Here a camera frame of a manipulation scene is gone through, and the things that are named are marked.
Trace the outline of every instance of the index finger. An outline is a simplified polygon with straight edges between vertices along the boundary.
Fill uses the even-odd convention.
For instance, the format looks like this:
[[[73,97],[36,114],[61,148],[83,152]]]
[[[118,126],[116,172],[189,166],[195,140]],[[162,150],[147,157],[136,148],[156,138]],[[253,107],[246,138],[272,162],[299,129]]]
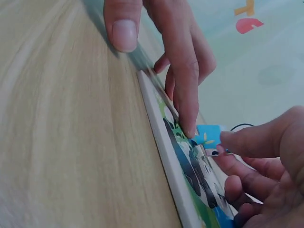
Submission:
[[[303,121],[304,107],[295,106],[266,124],[244,128],[237,132],[222,132],[221,144],[230,152],[240,156],[269,158],[284,156],[281,154],[282,146],[287,143],[289,148],[286,150],[291,156],[293,148],[299,151],[295,148],[296,139],[303,137],[300,132],[294,135],[295,131],[299,131],[299,129],[294,129],[292,130],[293,138],[291,138],[291,127],[294,123]]]
[[[185,134],[193,137],[199,112],[199,65],[189,27],[193,15],[187,1],[165,0],[157,6],[155,4],[151,3],[148,11],[162,34],[166,57],[171,63],[179,122]]]

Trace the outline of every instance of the pink letter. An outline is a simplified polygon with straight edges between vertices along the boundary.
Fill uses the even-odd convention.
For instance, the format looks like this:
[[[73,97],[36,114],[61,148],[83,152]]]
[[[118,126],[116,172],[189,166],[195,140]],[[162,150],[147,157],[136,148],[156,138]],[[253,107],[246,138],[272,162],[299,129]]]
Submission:
[[[240,34],[245,34],[245,33],[248,33],[249,31],[253,30],[254,29],[253,26],[260,27],[262,25],[264,25],[264,23],[259,21],[258,19],[242,18],[237,21],[236,28]]]

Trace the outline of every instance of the child's hand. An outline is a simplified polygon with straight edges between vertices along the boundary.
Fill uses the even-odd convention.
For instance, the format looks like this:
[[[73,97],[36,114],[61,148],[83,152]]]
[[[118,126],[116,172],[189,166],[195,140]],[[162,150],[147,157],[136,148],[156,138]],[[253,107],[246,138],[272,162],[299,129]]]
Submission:
[[[191,138],[199,111],[198,85],[215,69],[216,61],[186,0],[105,0],[104,20],[116,49],[136,48],[142,5],[162,35],[165,54],[154,69],[171,64],[166,92],[179,111],[180,124]]]

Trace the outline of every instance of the light wood grain surface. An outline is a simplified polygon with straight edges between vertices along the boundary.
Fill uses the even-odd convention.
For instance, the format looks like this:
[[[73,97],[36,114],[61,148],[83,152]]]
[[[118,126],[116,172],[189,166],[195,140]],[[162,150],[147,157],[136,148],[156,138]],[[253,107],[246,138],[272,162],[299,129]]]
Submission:
[[[0,227],[181,226],[141,58],[113,52],[102,21],[98,0],[0,0]]]

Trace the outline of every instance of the black cable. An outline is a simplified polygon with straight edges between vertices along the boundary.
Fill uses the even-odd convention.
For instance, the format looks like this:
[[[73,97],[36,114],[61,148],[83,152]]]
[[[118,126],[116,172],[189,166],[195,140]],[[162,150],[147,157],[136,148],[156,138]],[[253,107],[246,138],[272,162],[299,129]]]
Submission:
[[[254,125],[249,124],[249,123],[241,123],[241,124],[239,124],[239,125],[233,127],[233,128],[231,129],[231,131],[233,131],[233,130],[235,130],[236,128],[241,127],[241,126],[250,126],[250,127],[253,127]],[[228,149],[226,149],[226,153],[227,153],[227,154],[232,154]]]
[[[241,127],[241,126],[250,126],[250,127],[253,127],[254,125],[249,124],[249,123],[241,123],[241,124],[239,124],[239,125],[233,127],[233,128],[231,129],[231,131],[233,131],[233,130],[235,130],[236,128]]]

